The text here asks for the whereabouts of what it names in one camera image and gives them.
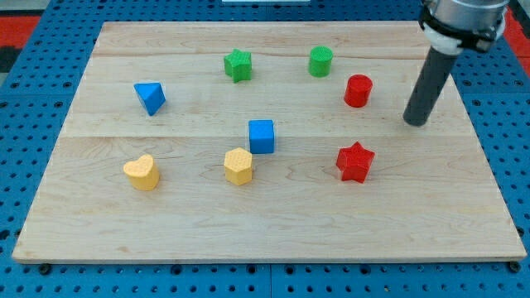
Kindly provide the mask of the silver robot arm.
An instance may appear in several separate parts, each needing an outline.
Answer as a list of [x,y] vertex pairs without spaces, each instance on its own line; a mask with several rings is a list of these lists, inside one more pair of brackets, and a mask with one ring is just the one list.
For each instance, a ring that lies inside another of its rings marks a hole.
[[403,120],[426,124],[449,74],[463,50],[486,53],[503,35],[508,0],[429,0],[418,25],[430,48],[407,102]]

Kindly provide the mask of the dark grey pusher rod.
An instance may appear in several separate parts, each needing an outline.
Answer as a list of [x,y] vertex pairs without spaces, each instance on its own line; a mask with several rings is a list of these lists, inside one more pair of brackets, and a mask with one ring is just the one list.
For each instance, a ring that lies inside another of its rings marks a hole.
[[403,112],[403,120],[414,127],[426,124],[436,102],[440,97],[456,55],[447,55],[431,47],[417,78],[407,106]]

